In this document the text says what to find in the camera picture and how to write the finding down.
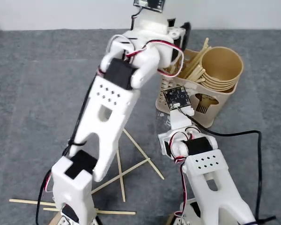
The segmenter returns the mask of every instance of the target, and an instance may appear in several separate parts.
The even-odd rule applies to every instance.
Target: gray felt mat
[[[117,33],[123,30],[0,32],[0,225],[34,224],[35,206],[9,203],[8,199],[37,199],[45,172],[58,160],[70,137],[108,39]],[[200,49],[206,37],[211,46],[234,49],[245,63],[238,89],[212,129],[263,131],[261,217],[275,214],[278,221],[269,225],[281,224],[281,31],[195,30],[189,47]],[[169,129],[167,116],[155,109],[158,89],[159,76],[155,76],[143,87],[126,129],[166,179],[161,180],[144,164],[124,177],[126,203],[119,181],[94,194],[97,208],[137,211],[136,216],[101,215],[104,224],[162,225],[182,202],[179,169],[161,155],[157,141],[156,135]],[[254,210],[257,137],[217,141],[241,196]],[[123,170],[143,160],[124,134],[119,146]],[[90,142],[85,150],[97,154],[96,145]],[[114,160],[104,181],[116,175]],[[50,201],[52,196],[46,194],[44,200]],[[41,210],[40,224],[53,217],[54,213]]]

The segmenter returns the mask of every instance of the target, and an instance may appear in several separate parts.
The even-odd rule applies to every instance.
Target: wooden skewer
[[[197,76],[197,74],[202,70],[202,66],[201,65],[198,65],[193,71],[192,73],[187,77],[187,80],[189,81],[195,81],[194,80],[194,77]]]
[[[22,200],[22,199],[10,199],[10,203],[24,203],[24,204],[33,204],[36,205],[37,201],[31,201],[31,200]],[[56,206],[53,202],[40,202],[40,205],[46,205],[46,206]]]
[[[123,202],[126,202],[125,189],[124,189],[124,181],[123,181],[123,176],[122,176],[122,166],[121,166],[121,159],[120,159],[120,152],[119,152],[119,150],[117,150],[117,158],[118,158],[118,174],[120,176],[120,184],[121,184]]]
[[[43,208],[45,211],[51,212],[59,212],[60,210],[56,208]],[[135,215],[136,212],[131,211],[104,211],[104,210],[96,210],[98,214],[112,214],[112,215]]]
[[[107,185],[111,184],[112,182],[116,181],[117,179],[119,179],[121,176],[126,175],[127,173],[131,172],[132,170],[135,170],[137,167],[143,165],[144,163],[148,162],[150,160],[150,158],[147,158],[143,161],[141,161],[140,163],[132,166],[130,169],[126,170],[125,172],[123,172],[121,175],[118,175],[116,177],[114,177],[113,179],[109,180],[108,182],[102,184],[101,186],[95,188],[94,190],[92,190],[92,194],[96,193],[97,191],[101,190],[102,188],[106,187]]]
[[[201,83],[201,82],[204,82],[205,81],[205,78],[200,78],[198,80],[196,80],[196,83]]]
[[[201,78],[199,79],[200,77],[203,76],[203,74],[205,73],[205,69],[202,69],[195,77],[193,77],[193,81],[196,81],[197,83],[199,83],[198,81],[200,80],[200,82],[204,82],[205,81],[205,78]]]
[[[194,67],[197,66],[201,56],[209,49],[208,41],[209,41],[209,38],[206,38],[202,50],[195,56],[195,58],[185,68],[185,70],[183,71],[183,74],[181,75],[181,78],[186,79],[187,76],[193,71]]]
[[[153,169],[156,171],[156,173],[161,177],[161,179],[164,180],[164,177],[162,173],[159,171],[159,169],[154,165],[154,163],[151,161],[151,159],[146,155],[143,149],[136,143],[136,141],[133,139],[133,137],[127,132],[127,130],[124,128],[124,133],[127,135],[127,137],[132,141],[132,143],[135,145],[135,147],[141,152],[141,154],[146,158],[149,159],[150,165],[153,167]]]

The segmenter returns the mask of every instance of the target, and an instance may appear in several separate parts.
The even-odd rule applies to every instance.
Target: tan plastic cup
[[[234,84],[237,82],[236,81],[231,81],[231,82],[217,82],[217,81],[214,81],[213,79],[210,79],[207,75],[203,74],[203,77],[205,78],[205,82],[210,84],[210,85],[214,85],[215,87],[224,87],[224,86],[229,86],[231,84]]]
[[[226,87],[215,87],[215,86],[210,86],[209,84],[207,84],[206,82],[202,82],[201,83],[204,87],[210,89],[210,90],[214,90],[214,91],[226,91],[226,90],[229,90],[231,88],[233,88],[235,86],[235,83],[229,85],[229,86],[226,86]]]
[[[216,83],[237,82],[244,69],[240,56],[226,47],[213,47],[200,60],[206,77]]]

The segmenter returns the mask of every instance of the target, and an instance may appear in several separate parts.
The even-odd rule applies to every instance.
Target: black electronic module
[[[164,2],[165,0],[134,0],[133,5],[162,13]]]
[[[191,105],[184,86],[164,90],[163,94],[170,110]]]

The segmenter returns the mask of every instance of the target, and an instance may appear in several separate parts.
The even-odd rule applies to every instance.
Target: white robotic arm
[[[92,181],[99,182],[106,175],[139,89],[157,71],[170,66],[173,49],[182,52],[180,46],[173,45],[173,38],[179,36],[182,44],[185,29],[168,28],[162,14],[148,10],[139,14],[138,21],[134,30],[111,39],[71,140],[75,144],[69,146],[69,156],[52,167],[54,201],[69,225],[96,224]],[[98,159],[80,150],[92,134],[99,136]]]
[[[192,107],[183,108],[190,116]],[[160,134],[163,155],[176,163],[183,163],[195,198],[181,204],[180,215],[172,225],[245,225],[255,221],[249,206],[241,198],[228,171],[228,165],[218,149],[214,137],[202,134],[178,109],[170,114],[172,130]],[[208,181],[213,180],[217,190],[211,190]]]

